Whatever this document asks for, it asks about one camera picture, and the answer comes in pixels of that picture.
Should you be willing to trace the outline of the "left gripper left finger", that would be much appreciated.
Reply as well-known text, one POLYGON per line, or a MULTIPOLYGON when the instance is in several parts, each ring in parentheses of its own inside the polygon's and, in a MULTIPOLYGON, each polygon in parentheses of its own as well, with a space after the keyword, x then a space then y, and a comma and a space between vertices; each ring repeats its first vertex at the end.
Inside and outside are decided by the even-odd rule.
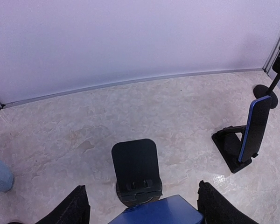
POLYGON ((79 185, 37 224, 89 224, 90 211, 86 186, 79 185))

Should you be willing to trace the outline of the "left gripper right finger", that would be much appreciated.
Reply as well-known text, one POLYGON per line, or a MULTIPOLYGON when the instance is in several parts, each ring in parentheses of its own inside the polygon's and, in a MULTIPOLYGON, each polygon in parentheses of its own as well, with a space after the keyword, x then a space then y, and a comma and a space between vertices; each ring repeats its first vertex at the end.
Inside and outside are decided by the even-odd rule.
POLYGON ((197 208, 203 214, 206 224, 256 223, 233 206, 209 182, 199 182, 197 208))

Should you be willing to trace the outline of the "black folding phone stand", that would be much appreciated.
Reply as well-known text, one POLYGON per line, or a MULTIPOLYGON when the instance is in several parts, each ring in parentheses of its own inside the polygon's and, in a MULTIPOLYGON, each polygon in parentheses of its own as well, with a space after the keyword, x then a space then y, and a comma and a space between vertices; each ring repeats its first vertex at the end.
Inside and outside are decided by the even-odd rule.
POLYGON ((242 140, 240 140, 236 133, 245 134, 245 130, 246 126, 229 126, 217 131, 211 137, 233 174, 247 167, 252 163, 252 158, 259 155, 258 153, 254 153, 248 160, 244 162, 239 161, 244 140, 243 137, 242 140))

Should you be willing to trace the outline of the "round-base plate phone stand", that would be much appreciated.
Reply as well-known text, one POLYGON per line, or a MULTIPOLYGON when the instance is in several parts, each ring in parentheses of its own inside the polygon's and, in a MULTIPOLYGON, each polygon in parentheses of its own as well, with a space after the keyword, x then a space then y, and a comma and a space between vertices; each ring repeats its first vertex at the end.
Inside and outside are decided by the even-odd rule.
POLYGON ((111 150, 119 200, 128 208, 162 196, 157 147, 151 139, 115 144, 111 150))

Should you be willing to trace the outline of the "blue-edged black smartphone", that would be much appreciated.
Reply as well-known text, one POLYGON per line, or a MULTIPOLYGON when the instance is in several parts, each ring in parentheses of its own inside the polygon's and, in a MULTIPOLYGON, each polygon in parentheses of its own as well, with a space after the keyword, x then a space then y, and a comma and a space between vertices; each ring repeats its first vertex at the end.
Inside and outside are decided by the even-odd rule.
POLYGON ((270 112, 272 98, 264 96, 251 102, 238 161, 245 162, 258 155, 270 112))

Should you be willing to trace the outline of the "black pole phone stand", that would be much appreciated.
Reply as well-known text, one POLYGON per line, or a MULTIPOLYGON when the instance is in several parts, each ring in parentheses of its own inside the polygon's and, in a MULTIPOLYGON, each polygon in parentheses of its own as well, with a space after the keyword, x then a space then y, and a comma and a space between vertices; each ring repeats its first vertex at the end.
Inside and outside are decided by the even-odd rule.
POLYGON ((255 98, 261 98, 264 96, 270 96, 272 98, 271 105, 270 105, 271 109, 276 108, 278 105, 278 98, 277 98, 276 94, 273 92, 273 90, 274 90, 275 86, 277 85, 277 83, 279 82, 279 80, 280 80, 280 75, 277 74, 276 77, 274 78, 272 84, 269 87, 262 85, 262 84, 258 84, 253 89, 253 94, 254 94, 255 98))

